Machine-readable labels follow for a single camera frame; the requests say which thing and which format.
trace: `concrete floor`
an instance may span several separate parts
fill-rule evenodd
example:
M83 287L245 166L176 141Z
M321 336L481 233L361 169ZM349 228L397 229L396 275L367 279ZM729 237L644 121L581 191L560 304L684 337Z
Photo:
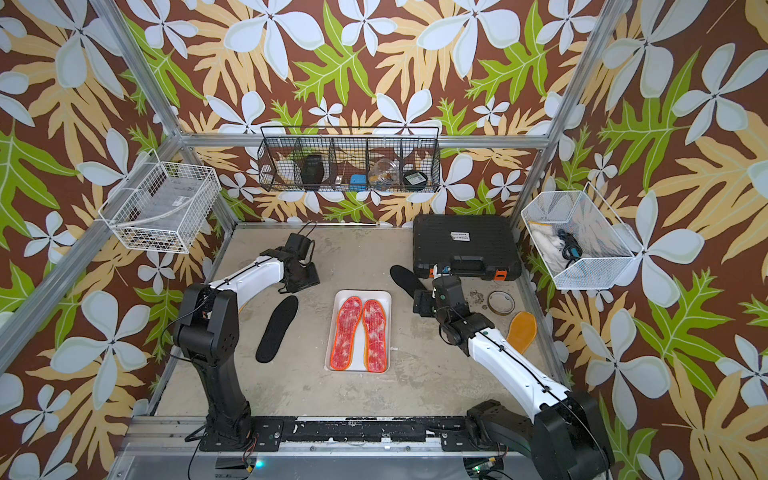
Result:
M283 245L287 229L237 229L217 272L226 276L252 262L259 252ZM412 267L412 231L373 228L322 228L313 261L320 285L297 294L299 312L280 351L267 364L254 356L270 314L284 295L271 286L240 313L240 343L235 363L240 387L254 415L464 415L496 399L523 413L519 404L484 367L458 347L443 343L437 322L412 313L412 300L389 277L392 265ZM506 335L510 316L484 309L493 290L509 292L522 306L515 282L462 279L473 310L485 314ZM383 374L330 372L323 368L333 310L339 290L386 290L392 294L390 369ZM534 342L525 352L542 372L544 358ZM194 368L178 362L156 415L206 415L207 402Z

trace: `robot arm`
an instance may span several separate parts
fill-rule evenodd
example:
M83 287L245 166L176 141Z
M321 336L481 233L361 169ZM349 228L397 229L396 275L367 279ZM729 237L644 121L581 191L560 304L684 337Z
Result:
M515 350L498 329L480 330L468 341L469 356L488 369L533 422L542 406L555 406L569 390L547 377Z
M304 235L292 233L284 246L263 251L227 278L195 283L184 292L174 344L197 370L208 399L201 451L240 450L251 442L250 405L240 390L233 357L240 338L238 312L274 283L284 283L283 293L318 284L311 254L304 262L312 245Z
M591 480L614 462L597 402L547 377L507 343L493 322L469 310L462 282L443 272L432 292L414 295L414 313L434 316L441 337L491 372L517 399L526 416L495 400L467 411L470 442L480 449L506 445L529 456L547 480Z

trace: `black tool case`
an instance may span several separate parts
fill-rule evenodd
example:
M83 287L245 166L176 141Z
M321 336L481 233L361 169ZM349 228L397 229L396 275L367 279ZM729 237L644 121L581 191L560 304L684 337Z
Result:
M413 221L413 271L429 278L436 264L459 276L516 280L520 256L508 218L493 215L418 215Z

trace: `black wire basket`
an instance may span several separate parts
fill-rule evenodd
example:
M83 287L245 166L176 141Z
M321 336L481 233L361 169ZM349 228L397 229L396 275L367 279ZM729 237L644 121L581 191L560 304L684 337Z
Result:
M419 128L427 129L435 134L265 134L257 158L259 183L267 191L433 192L440 185L440 128Z

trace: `white wire basket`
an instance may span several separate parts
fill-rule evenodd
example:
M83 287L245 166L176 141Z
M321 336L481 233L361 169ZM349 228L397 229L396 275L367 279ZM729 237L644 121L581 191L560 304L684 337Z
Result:
M216 201L221 186L216 171L200 165L159 162L127 199L111 206L114 215L99 215L120 242L131 250L189 253ZM122 201L125 195L112 194Z
M560 290L610 289L634 259L626 242L636 242L632 230L589 183L584 190L542 192L523 209L522 218L531 242ZM531 222L551 225L555 233L560 229L571 233L583 250L581 259L565 269L547 261L542 249L546 246L540 245L532 234Z

